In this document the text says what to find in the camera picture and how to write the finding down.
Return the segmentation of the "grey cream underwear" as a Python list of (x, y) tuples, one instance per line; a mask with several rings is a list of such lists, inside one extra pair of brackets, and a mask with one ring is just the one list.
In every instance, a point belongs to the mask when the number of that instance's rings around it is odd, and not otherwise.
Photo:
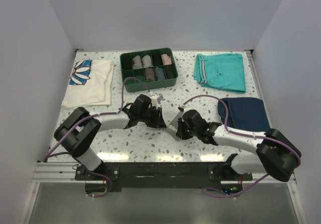
[(176, 116), (170, 121), (167, 125), (166, 132), (170, 134), (175, 140), (179, 140), (180, 138), (176, 135), (178, 131), (178, 121), (181, 118), (183, 113), (180, 111), (176, 114)]

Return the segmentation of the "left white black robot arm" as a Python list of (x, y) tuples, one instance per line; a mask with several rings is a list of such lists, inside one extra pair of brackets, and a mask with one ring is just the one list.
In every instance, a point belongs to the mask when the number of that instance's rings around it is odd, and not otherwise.
[(79, 107), (55, 130), (54, 138), (69, 155), (85, 166), (86, 174), (93, 180), (104, 174), (103, 161), (90, 147), (98, 132), (113, 129), (130, 129), (138, 123), (149, 128), (164, 129), (162, 108), (150, 103), (139, 106), (129, 103), (120, 113), (91, 114)]

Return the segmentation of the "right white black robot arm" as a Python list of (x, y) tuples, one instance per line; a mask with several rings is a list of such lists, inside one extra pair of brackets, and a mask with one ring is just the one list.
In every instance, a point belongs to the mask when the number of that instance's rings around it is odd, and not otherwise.
[(268, 132), (237, 132), (221, 123), (204, 119), (186, 122), (178, 118), (168, 125), (173, 137), (188, 140), (193, 137), (204, 144), (228, 146), (246, 151), (246, 155), (231, 154), (220, 164), (215, 173), (229, 180), (247, 173), (266, 173), (281, 182), (288, 182), (296, 167), (300, 165), (301, 153), (278, 130)]

